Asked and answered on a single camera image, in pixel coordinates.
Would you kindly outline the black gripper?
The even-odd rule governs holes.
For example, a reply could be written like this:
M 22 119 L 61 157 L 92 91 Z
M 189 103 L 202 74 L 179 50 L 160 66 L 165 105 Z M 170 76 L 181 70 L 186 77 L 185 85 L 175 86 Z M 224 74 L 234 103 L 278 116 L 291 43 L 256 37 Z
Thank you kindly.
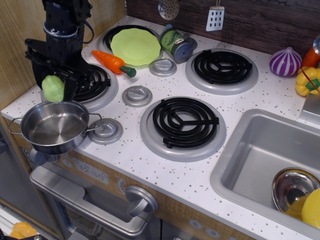
M 84 35 L 72 38 L 47 36 L 46 41 L 27 38 L 25 57 L 31 60 L 33 75 L 42 90 L 43 80 L 55 73 L 67 77 L 64 82 L 63 101 L 72 101 L 81 86 L 93 86 L 93 72 L 82 57 Z

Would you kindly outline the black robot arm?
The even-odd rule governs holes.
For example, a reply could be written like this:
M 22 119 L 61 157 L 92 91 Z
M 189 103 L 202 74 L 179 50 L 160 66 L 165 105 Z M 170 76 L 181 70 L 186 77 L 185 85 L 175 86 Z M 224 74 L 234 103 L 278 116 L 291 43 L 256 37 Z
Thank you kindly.
M 64 101 L 71 101 L 76 91 L 92 83 L 93 69 L 82 57 L 85 26 L 92 5 L 87 0 L 44 0 L 46 40 L 27 38 L 25 56 L 32 62 L 37 85 L 48 75 L 64 79 Z

